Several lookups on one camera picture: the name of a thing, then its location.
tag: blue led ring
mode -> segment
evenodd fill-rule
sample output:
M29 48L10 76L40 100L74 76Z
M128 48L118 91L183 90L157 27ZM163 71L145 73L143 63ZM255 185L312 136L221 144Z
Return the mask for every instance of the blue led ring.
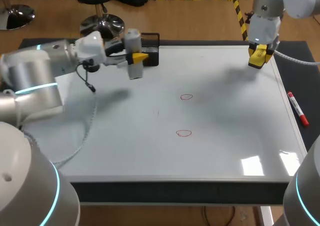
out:
M301 196L300 196L300 193L299 193L299 189L298 189L298 174L296 174L296 177L295 177L295 185L296 185L296 188L297 188L297 195L298 195L298 198L299 198L299 201L301 203L301 206L303 207L303 209L305 210L306 214L309 216L309 218L311 218L311 220L317 225L317 226L320 226L320 223L318 223L318 221L311 215L311 213L308 211L307 207L305 206L304 202L302 201L301 199Z
M45 226L45 224L47 223L47 221L49 220L51 214L53 213L55 207L56 207L56 204L57 204L57 201L58 201L58 197L59 197L59 192L60 192L60 178L59 178L59 174L58 174L58 171L56 169L56 167L54 166L54 164L51 162L53 168L54 168L54 171L55 171L55 175L56 175L56 185L57 185L57 191L55 192L55 197L54 197L54 200L53 200L53 204L50 208L50 211L48 212L48 214L46 215L46 217L44 218L44 220L42 221L42 223L40 224L40 226Z

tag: chrome chair base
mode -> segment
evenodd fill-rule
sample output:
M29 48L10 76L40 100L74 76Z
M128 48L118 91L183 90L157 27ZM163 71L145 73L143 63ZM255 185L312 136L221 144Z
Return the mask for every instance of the chrome chair base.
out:
M0 9L0 30L9 31L24 27L36 17L34 9L26 5L12 5L10 10Z
M80 25L80 33L84 36L93 31L99 31L102 38L111 40L125 31L125 23L120 17L111 14L97 15L85 19Z

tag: white table surface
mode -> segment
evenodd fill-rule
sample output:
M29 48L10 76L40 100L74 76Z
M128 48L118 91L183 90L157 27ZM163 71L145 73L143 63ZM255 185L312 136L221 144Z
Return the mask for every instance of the white table surface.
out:
M307 151L273 58L258 70L247 46L166 46L159 55L142 79L112 66L89 75L98 113L60 169L71 182L290 181ZM94 104L75 74L57 81L65 112L25 127L51 161L77 149Z

